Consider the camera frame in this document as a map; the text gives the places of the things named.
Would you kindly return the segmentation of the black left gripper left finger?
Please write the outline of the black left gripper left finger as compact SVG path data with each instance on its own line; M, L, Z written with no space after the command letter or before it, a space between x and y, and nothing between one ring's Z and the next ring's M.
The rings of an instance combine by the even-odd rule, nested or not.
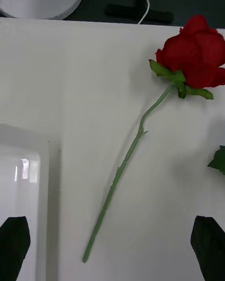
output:
M30 247L25 216L9 217L0 227L0 280L15 281Z

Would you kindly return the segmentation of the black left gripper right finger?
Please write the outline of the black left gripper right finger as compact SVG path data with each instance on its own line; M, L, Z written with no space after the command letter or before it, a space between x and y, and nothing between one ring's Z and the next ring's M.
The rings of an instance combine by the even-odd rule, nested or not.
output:
M225 232L212 217L197 216L191 246L206 281L225 280Z

